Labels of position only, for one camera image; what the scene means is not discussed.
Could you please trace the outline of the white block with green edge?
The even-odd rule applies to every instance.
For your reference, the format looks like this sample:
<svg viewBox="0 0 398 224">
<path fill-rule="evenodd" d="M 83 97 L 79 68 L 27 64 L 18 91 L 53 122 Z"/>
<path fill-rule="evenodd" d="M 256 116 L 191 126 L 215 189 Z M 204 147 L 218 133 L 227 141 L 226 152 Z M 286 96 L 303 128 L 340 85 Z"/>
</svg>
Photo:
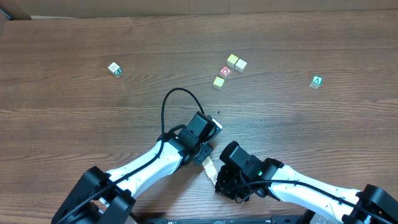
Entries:
<svg viewBox="0 0 398 224">
<path fill-rule="evenodd" d="M 213 176 L 218 174 L 215 166 L 209 166 L 209 167 L 205 168 L 205 172 L 209 178 L 212 178 Z"/>
</svg>

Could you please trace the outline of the yellow top wooden block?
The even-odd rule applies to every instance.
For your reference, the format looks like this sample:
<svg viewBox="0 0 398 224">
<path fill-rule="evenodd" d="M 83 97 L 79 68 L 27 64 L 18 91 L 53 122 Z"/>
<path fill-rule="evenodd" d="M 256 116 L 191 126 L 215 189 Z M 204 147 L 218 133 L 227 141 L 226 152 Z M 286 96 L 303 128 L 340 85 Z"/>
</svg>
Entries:
<svg viewBox="0 0 398 224">
<path fill-rule="evenodd" d="M 214 175 L 214 176 L 212 176 L 210 179 L 211 179 L 211 181 L 212 181 L 212 183 L 213 183 L 213 185 L 216 185 L 216 182 L 217 182 L 217 174 L 216 175 Z"/>
</svg>

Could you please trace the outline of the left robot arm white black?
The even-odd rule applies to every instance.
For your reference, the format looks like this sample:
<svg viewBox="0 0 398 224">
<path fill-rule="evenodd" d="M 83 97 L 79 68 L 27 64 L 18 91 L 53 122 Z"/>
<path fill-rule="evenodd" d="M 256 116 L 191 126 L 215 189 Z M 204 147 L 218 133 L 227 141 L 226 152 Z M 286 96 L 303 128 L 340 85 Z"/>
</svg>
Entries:
<svg viewBox="0 0 398 224">
<path fill-rule="evenodd" d="M 125 223 L 136 198 L 161 178 L 213 151 L 210 141 L 222 130 L 211 116 L 197 112 L 188 125 L 159 136 L 155 146 L 132 162 L 103 172 L 93 166 L 78 180 L 52 223 Z"/>
</svg>

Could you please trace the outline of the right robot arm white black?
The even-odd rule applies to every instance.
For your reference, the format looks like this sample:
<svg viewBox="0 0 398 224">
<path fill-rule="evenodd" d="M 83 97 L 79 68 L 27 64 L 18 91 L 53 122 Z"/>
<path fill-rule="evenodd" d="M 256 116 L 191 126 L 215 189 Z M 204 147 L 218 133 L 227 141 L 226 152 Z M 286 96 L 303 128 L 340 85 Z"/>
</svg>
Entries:
<svg viewBox="0 0 398 224">
<path fill-rule="evenodd" d="M 276 159 L 261 161 L 236 141 L 225 147 L 220 160 L 215 191 L 236 203 L 248 202 L 252 195 L 294 203 L 307 209 L 304 223 L 316 217 L 328 223 L 397 223 L 397 200 L 375 185 L 356 190 L 326 184 Z"/>
</svg>

